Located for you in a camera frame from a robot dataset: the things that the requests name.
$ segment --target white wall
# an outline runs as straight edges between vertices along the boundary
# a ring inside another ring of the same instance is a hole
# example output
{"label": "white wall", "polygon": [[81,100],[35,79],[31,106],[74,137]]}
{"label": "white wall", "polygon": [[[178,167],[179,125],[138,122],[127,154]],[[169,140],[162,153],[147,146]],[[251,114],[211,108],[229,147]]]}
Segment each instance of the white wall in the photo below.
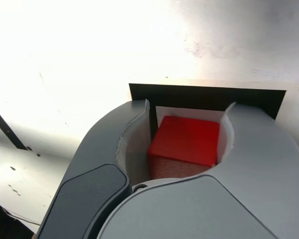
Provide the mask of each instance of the white wall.
{"label": "white wall", "polygon": [[35,152],[71,158],[129,82],[289,90],[299,144],[299,0],[0,1],[0,114]]}

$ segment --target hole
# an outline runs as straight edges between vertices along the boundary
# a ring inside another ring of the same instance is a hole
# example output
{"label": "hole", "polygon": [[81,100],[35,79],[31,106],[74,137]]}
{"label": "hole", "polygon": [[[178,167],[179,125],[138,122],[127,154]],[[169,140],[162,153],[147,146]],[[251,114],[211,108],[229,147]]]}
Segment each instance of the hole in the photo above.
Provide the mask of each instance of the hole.
{"label": "hole", "polygon": [[145,184],[138,184],[138,185],[136,185],[135,188],[133,189],[133,193],[136,193],[137,191],[139,191],[139,190],[141,190],[141,189],[143,189],[143,188],[146,188],[146,187],[147,187],[147,185],[145,185]]}

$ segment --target cable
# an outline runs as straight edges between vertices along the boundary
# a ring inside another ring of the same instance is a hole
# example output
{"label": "cable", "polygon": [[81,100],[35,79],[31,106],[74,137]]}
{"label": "cable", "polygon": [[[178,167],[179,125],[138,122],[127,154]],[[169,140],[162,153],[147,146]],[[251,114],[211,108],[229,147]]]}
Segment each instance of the cable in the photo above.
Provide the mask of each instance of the cable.
{"label": "cable", "polygon": [[6,209],[4,209],[3,207],[1,207],[1,208],[2,208],[2,210],[5,212],[5,214],[7,214],[9,217],[11,217],[11,218],[13,218],[13,219],[22,220],[22,221],[25,221],[25,222],[27,222],[27,223],[31,223],[31,224],[38,225],[38,226],[41,225],[41,224],[39,224],[39,223],[30,222],[30,221],[28,221],[28,220],[26,220],[26,219],[16,217],[16,216],[12,215],[10,212],[8,212]]}

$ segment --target red block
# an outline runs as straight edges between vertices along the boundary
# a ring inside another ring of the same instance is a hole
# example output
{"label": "red block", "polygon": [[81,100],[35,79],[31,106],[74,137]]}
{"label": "red block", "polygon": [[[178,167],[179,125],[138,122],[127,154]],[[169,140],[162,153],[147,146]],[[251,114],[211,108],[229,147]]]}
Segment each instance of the red block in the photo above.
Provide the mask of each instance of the red block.
{"label": "red block", "polygon": [[165,116],[148,151],[153,179],[186,177],[216,165],[219,123]]}

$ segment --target gray plastic housing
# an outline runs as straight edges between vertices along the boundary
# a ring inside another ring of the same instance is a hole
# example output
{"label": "gray plastic housing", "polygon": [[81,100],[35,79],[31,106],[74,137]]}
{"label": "gray plastic housing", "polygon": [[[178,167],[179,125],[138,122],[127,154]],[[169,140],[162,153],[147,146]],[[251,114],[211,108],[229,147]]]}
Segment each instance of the gray plastic housing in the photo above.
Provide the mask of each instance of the gray plastic housing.
{"label": "gray plastic housing", "polygon": [[299,148],[293,138],[254,107],[232,105],[221,123],[216,167],[131,195],[98,239],[299,239]]}
{"label": "gray plastic housing", "polygon": [[96,237],[108,214],[132,193],[129,178],[118,166],[117,152],[132,121],[146,124],[148,108],[146,101],[127,102],[89,130],[52,200],[38,239]]}

